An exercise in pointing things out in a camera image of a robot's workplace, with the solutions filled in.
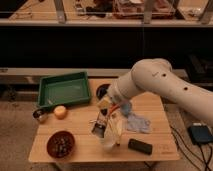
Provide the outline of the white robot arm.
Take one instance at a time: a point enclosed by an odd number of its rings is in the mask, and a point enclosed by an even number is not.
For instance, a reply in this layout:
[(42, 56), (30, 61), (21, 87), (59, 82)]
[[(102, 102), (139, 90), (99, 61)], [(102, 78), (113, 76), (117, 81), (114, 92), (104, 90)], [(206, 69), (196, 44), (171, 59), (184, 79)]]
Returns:
[(171, 64), (162, 58), (136, 62), (129, 72), (110, 84), (97, 106), (110, 109), (146, 91), (178, 104), (197, 119), (213, 126), (213, 92), (180, 79), (172, 72)]

